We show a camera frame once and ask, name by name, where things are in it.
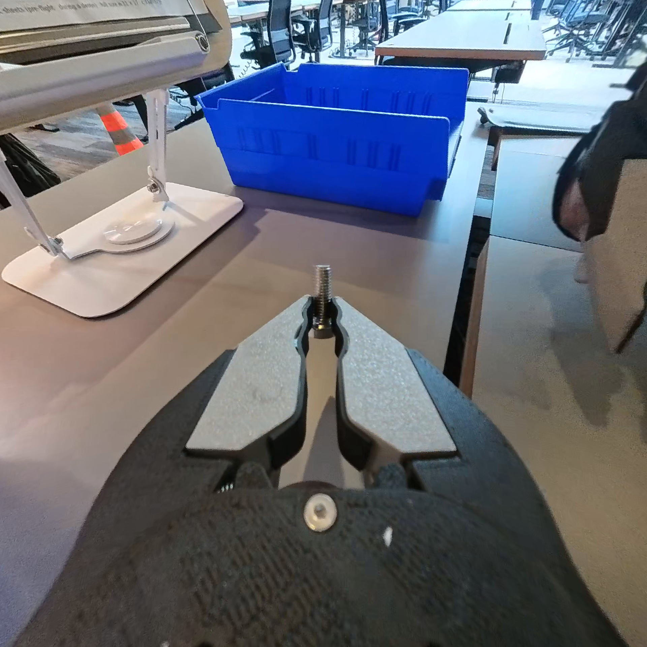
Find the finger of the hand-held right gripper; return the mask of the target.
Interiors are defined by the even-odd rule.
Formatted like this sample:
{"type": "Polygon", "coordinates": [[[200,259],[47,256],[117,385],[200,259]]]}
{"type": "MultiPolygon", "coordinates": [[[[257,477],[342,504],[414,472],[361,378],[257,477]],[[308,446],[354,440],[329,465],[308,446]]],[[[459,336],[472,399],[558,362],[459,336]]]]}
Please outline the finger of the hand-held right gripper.
{"type": "Polygon", "coordinates": [[[646,315],[646,160],[624,161],[603,233],[589,233],[593,213],[583,190],[578,197],[587,285],[608,347],[620,353],[646,315]]]}

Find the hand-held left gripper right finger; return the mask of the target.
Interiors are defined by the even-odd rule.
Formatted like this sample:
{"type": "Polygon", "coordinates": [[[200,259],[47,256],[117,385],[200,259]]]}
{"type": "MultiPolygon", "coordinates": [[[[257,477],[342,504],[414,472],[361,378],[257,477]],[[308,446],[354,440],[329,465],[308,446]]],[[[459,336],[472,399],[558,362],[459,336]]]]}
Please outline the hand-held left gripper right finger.
{"type": "Polygon", "coordinates": [[[409,349],[342,298],[333,298],[336,425],[344,459],[360,472],[454,457],[457,446],[409,349]]]}

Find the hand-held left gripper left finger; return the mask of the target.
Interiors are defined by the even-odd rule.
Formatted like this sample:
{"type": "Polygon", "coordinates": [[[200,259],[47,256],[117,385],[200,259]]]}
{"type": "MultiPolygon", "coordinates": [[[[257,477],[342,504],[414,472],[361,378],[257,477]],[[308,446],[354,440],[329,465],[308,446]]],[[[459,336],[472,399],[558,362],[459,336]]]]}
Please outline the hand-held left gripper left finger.
{"type": "Polygon", "coordinates": [[[279,470],[300,451],[311,302],[301,297],[237,346],[186,453],[279,470]]]}

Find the silver threaded bolt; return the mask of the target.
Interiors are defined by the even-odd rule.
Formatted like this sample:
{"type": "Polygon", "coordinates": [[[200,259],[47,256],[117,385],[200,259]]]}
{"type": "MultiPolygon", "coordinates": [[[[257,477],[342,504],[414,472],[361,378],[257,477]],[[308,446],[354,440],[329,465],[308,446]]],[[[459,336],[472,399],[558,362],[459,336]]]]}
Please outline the silver threaded bolt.
{"type": "Polygon", "coordinates": [[[332,268],[329,264],[319,264],[314,267],[314,284],[312,333],[316,339],[328,339],[333,336],[332,268]]]}

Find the person's right hand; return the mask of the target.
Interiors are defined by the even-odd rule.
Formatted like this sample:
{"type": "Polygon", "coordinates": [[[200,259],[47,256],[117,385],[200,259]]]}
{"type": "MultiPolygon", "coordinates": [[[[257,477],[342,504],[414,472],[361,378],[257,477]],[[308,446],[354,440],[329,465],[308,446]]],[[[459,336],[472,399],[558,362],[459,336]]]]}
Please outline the person's right hand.
{"type": "Polygon", "coordinates": [[[579,243],[586,240],[589,214],[580,183],[574,180],[565,190],[559,209],[559,224],[566,234],[579,243]]]}

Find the row of black office chairs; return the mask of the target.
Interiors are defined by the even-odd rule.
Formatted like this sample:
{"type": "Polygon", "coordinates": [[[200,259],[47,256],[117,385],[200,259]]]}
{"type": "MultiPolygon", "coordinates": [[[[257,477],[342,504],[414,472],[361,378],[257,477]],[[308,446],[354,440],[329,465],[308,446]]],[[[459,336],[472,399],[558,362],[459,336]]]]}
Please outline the row of black office chairs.
{"type": "Polygon", "coordinates": [[[547,1],[541,18],[546,58],[587,59],[594,67],[637,68],[646,62],[645,1],[547,1]]]}

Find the wooden office desk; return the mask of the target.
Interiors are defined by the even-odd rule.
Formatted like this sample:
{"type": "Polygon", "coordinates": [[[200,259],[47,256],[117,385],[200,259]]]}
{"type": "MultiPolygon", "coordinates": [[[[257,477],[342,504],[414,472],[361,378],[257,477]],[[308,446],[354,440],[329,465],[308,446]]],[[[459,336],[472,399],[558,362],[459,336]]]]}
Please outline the wooden office desk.
{"type": "Polygon", "coordinates": [[[384,58],[423,62],[493,63],[539,61],[546,41],[538,21],[520,10],[449,10],[376,46],[384,58]]]}

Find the white tray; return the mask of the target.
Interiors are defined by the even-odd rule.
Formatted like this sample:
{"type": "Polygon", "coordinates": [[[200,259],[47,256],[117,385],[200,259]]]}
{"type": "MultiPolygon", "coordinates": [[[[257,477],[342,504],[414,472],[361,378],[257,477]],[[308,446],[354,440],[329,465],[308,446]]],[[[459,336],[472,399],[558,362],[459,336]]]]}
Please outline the white tray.
{"type": "Polygon", "coordinates": [[[143,188],[71,226],[47,234],[1,154],[1,192],[36,246],[2,270],[5,283],[81,318],[114,314],[237,217],[232,195],[169,182],[168,87],[198,77],[229,53],[198,28],[132,47],[69,56],[1,70],[1,133],[142,94],[148,114],[147,182],[143,188]]]}

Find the blue plastic bin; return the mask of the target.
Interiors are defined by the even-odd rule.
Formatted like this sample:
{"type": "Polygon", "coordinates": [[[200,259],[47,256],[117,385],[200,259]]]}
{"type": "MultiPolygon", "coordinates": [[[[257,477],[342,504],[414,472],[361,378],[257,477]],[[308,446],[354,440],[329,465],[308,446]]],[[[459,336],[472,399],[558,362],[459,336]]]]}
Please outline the blue plastic bin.
{"type": "Polygon", "coordinates": [[[418,217],[465,120],[461,68],[282,63],[197,96],[234,185],[418,217]]]}

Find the black office chair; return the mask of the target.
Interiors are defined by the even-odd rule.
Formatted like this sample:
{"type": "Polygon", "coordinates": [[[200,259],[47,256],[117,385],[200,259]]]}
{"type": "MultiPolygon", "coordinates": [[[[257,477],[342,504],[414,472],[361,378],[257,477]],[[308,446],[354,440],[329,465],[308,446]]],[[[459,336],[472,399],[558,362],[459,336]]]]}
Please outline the black office chair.
{"type": "Polygon", "coordinates": [[[331,12],[333,1],[319,1],[312,17],[305,14],[292,19],[292,41],[301,52],[301,59],[320,62],[321,52],[333,44],[331,12]]]}
{"type": "Polygon", "coordinates": [[[258,23],[260,29],[243,33],[252,43],[243,49],[241,58],[257,63],[260,69],[276,63],[289,69],[296,59],[291,16],[292,1],[269,1],[265,28],[258,23]]]}
{"type": "Polygon", "coordinates": [[[347,24],[357,32],[357,41],[348,46],[353,58],[363,51],[365,56],[376,53],[378,44],[390,35],[389,1],[350,1],[352,20],[347,24]]]}

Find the orange traffic cone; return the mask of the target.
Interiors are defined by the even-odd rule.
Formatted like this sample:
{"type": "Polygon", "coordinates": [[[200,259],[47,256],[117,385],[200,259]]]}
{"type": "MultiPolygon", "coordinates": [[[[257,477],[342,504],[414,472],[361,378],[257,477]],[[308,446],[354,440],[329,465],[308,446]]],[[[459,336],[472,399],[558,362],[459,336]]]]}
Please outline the orange traffic cone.
{"type": "Polygon", "coordinates": [[[144,147],[141,140],[133,134],[123,116],[112,103],[102,103],[96,106],[94,110],[101,119],[119,156],[144,147]]]}

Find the printed paper sheet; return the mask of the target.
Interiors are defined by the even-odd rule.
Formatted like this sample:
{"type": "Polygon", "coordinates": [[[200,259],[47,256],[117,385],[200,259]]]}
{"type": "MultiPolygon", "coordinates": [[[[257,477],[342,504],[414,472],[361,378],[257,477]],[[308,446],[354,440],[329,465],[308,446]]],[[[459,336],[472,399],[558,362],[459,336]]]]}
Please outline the printed paper sheet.
{"type": "Polygon", "coordinates": [[[2,1],[1,32],[207,11],[204,1],[2,1]]]}

